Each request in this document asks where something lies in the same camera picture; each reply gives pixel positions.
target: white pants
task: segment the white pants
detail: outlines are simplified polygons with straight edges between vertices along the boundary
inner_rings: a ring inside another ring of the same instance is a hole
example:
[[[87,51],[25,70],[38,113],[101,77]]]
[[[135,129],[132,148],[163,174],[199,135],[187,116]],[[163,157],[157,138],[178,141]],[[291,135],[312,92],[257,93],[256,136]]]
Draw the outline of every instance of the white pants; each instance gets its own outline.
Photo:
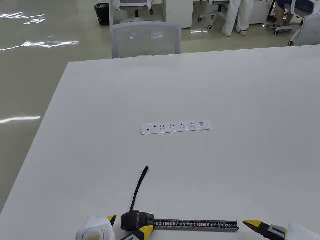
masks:
[[[239,16],[236,31],[240,32],[243,30],[247,30],[249,28],[250,17],[254,8],[254,4],[255,0],[230,0],[228,13],[226,14],[226,21],[222,32],[228,37],[231,36],[235,26],[238,11]]]

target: person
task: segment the person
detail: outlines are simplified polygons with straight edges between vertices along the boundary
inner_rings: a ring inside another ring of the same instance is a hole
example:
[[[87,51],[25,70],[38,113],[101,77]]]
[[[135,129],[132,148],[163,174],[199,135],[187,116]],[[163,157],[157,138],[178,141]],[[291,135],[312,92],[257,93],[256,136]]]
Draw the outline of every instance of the person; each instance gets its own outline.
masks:
[[[245,36],[249,28],[254,4],[255,0],[230,0],[222,33],[227,37],[231,36],[239,12],[236,31],[242,36]]]
[[[291,5],[292,0],[276,0],[276,5],[275,5],[276,21],[273,24],[267,24],[266,25],[267,29],[274,31],[278,27],[289,25],[291,23],[291,20],[294,17],[294,15],[292,15],[290,11],[286,16],[286,19],[284,20],[285,11],[286,11],[285,4]],[[295,7],[304,12],[312,13],[314,9],[314,4],[309,0],[296,0]]]

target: white cabinet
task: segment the white cabinet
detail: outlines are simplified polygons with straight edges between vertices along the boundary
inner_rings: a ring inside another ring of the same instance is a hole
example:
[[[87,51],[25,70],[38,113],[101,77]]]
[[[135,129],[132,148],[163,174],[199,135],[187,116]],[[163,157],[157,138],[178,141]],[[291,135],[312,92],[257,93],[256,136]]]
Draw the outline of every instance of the white cabinet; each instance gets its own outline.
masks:
[[[163,15],[167,23],[191,28],[194,0],[163,0]]]
[[[272,0],[255,0],[250,24],[264,24],[267,21]]]

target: measuring tape blade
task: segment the measuring tape blade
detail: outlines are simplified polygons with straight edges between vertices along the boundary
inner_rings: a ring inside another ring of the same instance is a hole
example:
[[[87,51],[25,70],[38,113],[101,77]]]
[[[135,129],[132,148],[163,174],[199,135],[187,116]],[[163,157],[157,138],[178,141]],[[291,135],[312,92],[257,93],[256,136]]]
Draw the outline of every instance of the measuring tape blade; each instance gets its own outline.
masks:
[[[237,232],[238,221],[155,219],[154,230]]]

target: tape measure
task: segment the tape measure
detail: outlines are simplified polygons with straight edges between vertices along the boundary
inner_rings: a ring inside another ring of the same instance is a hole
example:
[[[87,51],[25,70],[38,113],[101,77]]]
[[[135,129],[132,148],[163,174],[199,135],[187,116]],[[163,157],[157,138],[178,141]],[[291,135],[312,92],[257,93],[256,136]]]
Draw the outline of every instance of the tape measure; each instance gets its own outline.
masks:
[[[155,219],[154,230],[236,232],[238,221]]]
[[[238,221],[225,220],[178,220],[178,219],[155,219],[155,215],[147,212],[133,210],[140,185],[145,178],[148,167],[145,167],[138,185],[135,189],[130,212],[121,216],[121,229],[136,231],[144,226],[154,226],[154,230],[184,230],[184,231],[207,231],[207,232],[237,232]]]

